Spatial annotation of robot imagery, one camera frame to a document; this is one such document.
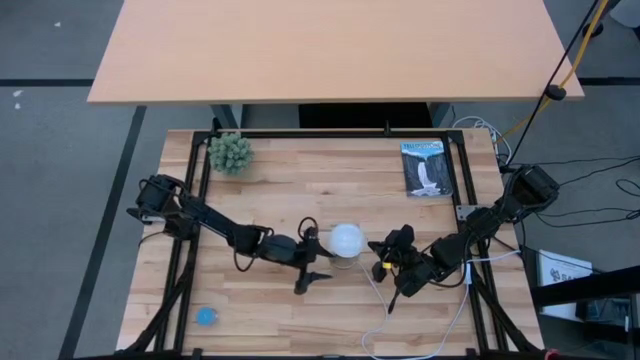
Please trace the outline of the green succulent in grey pot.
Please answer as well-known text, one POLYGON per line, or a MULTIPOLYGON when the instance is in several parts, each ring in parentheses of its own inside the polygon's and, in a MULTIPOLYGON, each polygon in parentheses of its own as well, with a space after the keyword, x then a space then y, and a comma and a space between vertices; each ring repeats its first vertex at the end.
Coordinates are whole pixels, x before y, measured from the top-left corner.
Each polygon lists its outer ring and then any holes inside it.
POLYGON ((254 158, 251 143, 239 132, 213 137, 208 146, 210 166, 225 175, 238 175, 254 158))

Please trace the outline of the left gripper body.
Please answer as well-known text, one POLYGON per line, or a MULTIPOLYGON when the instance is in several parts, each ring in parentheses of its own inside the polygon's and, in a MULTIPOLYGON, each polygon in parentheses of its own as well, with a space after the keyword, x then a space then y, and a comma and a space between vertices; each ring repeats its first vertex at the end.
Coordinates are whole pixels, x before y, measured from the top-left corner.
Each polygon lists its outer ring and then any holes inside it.
POLYGON ((272 235, 263 239, 259 245, 259 258, 297 269, 305 268, 316 261, 318 256, 318 230, 307 228, 301 242, 286 235, 272 235))

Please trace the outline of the Yellowstone waterfall book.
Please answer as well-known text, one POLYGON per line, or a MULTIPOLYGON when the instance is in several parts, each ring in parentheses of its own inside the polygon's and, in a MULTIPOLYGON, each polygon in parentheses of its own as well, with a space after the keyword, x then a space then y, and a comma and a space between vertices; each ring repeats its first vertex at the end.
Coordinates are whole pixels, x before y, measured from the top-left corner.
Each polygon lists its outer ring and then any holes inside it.
POLYGON ((447 197, 453 193, 442 141, 402 142, 400 150, 408 197, 447 197))

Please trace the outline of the black metal beam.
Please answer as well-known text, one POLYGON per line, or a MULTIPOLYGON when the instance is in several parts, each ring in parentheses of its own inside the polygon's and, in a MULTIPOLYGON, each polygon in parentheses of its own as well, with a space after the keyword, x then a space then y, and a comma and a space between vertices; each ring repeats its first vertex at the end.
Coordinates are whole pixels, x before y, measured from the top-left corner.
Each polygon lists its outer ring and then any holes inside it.
POLYGON ((638 293, 640 293, 640 265, 531 289, 534 304, 538 306, 553 306, 638 293))

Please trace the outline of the white flood lightbulb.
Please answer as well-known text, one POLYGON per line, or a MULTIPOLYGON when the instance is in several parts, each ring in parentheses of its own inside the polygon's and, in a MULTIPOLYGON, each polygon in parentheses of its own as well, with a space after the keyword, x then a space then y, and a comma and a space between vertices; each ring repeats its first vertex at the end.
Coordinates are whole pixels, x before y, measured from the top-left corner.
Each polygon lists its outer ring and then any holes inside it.
POLYGON ((365 234, 359 226, 338 224, 331 230, 329 251, 342 258, 353 258, 362 252, 365 241, 365 234))

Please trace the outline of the metal lamp socket base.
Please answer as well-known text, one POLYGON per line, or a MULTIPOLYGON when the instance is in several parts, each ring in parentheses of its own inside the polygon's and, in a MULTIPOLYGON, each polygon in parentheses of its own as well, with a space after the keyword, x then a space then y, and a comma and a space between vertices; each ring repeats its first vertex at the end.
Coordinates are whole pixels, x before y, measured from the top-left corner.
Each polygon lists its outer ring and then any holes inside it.
POLYGON ((353 257, 342 257, 339 255, 334 255, 329 259, 329 262, 332 267, 338 270, 347 270, 357 265, 359 262, 359 258, 359 255, 353 257))

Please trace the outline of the light wooden desk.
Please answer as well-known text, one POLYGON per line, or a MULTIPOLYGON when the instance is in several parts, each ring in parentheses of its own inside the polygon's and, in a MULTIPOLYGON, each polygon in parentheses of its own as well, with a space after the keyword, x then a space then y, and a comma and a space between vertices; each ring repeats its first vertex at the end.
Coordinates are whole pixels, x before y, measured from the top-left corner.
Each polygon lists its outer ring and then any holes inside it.
POLYGON ((100 105, 534 101, 583 89, 543 0, 124 0, 100 105))

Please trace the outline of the white printed box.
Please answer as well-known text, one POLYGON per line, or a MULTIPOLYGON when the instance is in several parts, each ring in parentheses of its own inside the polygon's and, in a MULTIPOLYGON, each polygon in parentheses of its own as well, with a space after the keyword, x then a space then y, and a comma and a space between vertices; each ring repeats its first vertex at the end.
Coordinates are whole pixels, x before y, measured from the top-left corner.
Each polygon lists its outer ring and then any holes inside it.
MULTIPOLYGON (((537 270, 538 285, 541 287, 590 276, 594 272, 591 262, 546 250, 538 252, 537 270)), ((544 306, 541 308, 540 314, 581 322, 581 319, 576 316, 575 303, 544 306)))

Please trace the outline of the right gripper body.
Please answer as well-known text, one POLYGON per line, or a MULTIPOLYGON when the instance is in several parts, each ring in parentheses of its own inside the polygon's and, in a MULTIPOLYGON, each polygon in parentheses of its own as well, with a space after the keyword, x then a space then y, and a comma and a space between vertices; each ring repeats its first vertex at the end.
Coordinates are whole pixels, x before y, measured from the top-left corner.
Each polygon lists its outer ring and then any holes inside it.
POLYGON ((415 233, 405 224, 385 238, 382 260, 397 268, 394 285, 400 294, 412 297, 438 275, 435 261, 413 245, 415 233))

